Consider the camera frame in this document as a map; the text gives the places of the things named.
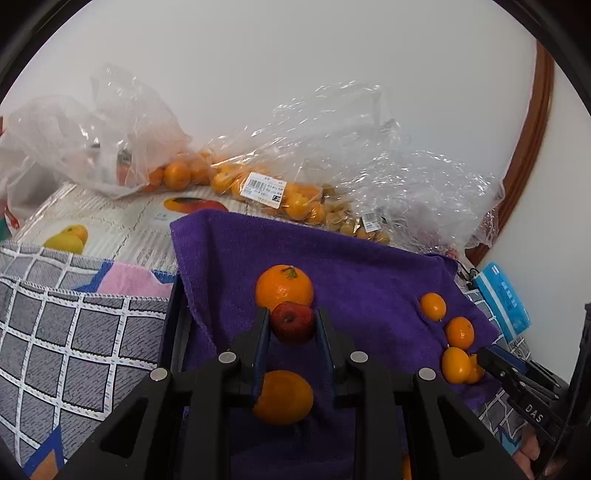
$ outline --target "human hand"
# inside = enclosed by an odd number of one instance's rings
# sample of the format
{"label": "human hand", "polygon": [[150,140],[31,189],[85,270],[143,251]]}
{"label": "human hand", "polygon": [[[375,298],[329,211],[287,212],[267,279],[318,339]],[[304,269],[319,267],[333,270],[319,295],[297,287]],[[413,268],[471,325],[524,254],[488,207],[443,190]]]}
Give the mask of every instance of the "human hand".
{"label": "human hand", "polygon": [[[521,436],[521,446],[513,454],[513,460],[530,480],[534,480],[535,478],[531,469],[531,461],[537,460],[539,456],[540,444],[535,436],[535,430],[531,425],[526,425],[523,428],[523,434]],[[544,470],[544,475],[552,476],[557,474],[565,463],[565,458],[553,458]]]}

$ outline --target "plastic bag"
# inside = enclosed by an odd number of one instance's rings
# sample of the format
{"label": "plastic bag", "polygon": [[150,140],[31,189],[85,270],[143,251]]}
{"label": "plastic bag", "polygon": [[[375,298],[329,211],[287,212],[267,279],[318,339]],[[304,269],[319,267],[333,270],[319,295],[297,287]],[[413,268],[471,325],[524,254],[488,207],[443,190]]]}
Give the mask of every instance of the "plastic bag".
{"label": "plastic bag", "polygon": [[502,182],[425,151],[384,152],[371,171],[349,183],[354,211],[380,218],[396,246],[446,254],[478,243],[491,246]]}
{"label": "plastic bag", "polygon": [[259,129],[219,137],[212,189],[254,201],[289,220],[325,223],[327,198],[345,201],[342,185],[376,152],[399,146],[398,125],[387,116],[378,86],[347,83],[278,106]]}
{"label": "plastic bag", "polygon": [[[8,118],[27,155],[77,184],[117,198],[154,183],[151,173],[158,176],[161,166],[187,151],[191,139],[170,108],[130,72],[105,65],[93,75],[92,89],[95,113],[72,98],[56,96],[32,100]],[[195,160],[205,168],[201,157]],[[191,182],[189,165],[175,166],[170,183],[185,188]]]}
{"label": "plastic bag", "polygon": [[0,167],[0,214],[14,234],[60,182],[50,170],[27,157],[10,132],[0,140]]}

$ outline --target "metal screw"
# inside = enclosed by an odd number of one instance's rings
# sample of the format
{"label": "metal screw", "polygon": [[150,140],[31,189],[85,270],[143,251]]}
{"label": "metal screw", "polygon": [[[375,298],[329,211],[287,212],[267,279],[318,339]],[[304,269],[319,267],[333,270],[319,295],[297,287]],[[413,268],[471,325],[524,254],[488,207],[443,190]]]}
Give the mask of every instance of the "metal screw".
{"label": "metal screw", "polygon": [[217,359],[223,364],[231,364],[236,361],[236,354],[234,352],[222,352]]}
{"label": "metal screw", "polygon": [[435,377],[437,375],[435,374],[435,370],[433,370],[431,368],[424,367],[418,371],[418,376],[420,378],[422,378],[423,380],[431,381],[431,380],[435,380]]}
{"label": "metal screw", "polygon": [[368,360],[369,357],[368,357],[367,353],[362,352],[361,350],[358,350],[356,352],[353,352],[351,354],[350,358],[356,364],[364,364]]}
{"label": "metal screw", "polygon": [[150,372],[150,378],[152,380],[154,380],[155,382],[159,382],[160,380],[164,380],[167,376],[168,376],[168,372],[166,371],[165,368],[162,368],[162,367],[154,368]]}

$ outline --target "apple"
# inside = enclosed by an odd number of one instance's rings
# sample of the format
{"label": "apple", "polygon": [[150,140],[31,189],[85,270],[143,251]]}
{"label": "apple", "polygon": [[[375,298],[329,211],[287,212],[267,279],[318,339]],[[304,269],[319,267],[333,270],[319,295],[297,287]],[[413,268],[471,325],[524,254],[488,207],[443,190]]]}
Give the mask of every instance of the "apple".
{"label": "apple", "polygon": [[277,339],[286,345],[306,343],[316,331],[312,309],[293,301],[284,301],[275,307],[269,325]]}

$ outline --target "pink patch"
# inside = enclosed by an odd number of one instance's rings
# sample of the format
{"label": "pink patch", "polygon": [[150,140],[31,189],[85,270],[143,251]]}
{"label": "pink patch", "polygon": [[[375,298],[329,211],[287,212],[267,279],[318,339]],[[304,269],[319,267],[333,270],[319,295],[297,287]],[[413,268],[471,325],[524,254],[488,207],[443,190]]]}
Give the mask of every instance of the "pink patch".
{"label": "pink patch", "polygon": [[116,262],[100,282],[96,292],[167,299],[170,297],[172,289],[173,284],[160,283],[147,268]]}

